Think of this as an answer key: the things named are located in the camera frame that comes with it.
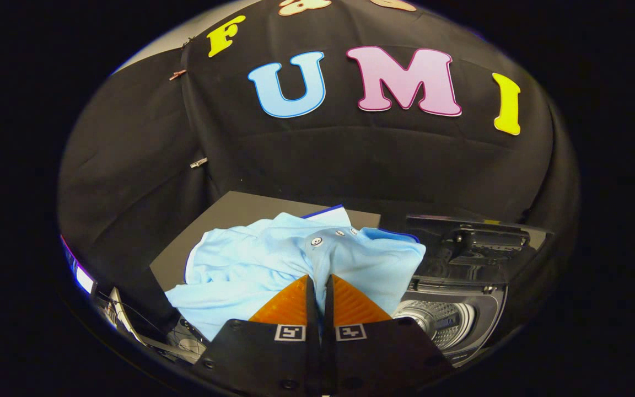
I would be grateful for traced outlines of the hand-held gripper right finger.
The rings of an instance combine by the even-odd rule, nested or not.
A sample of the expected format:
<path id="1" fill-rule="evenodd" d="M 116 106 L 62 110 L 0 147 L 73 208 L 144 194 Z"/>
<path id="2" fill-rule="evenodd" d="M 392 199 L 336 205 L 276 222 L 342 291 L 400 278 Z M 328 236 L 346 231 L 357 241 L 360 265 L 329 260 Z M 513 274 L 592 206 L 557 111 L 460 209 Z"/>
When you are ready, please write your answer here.
<path id="1" fill-rule="evenodd" d="M 453 367 L 410 317 L 392 318 L 344 279 L 326 286 L 323 391 L 333 396 L 416 396 Z"/>

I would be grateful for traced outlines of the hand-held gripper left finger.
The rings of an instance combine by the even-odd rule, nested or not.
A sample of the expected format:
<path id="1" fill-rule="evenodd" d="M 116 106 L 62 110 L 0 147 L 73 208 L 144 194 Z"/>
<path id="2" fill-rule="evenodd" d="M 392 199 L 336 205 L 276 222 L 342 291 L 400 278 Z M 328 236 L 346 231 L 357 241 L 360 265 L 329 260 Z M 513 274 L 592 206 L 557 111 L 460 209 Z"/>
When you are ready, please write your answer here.
<path id="1" fill-rule="evenodd" d="M 249 320 L 230 319 L 191 368 L 226 396 L 319 396 L 319 314 L 314 283 L 300 277 Z"/>

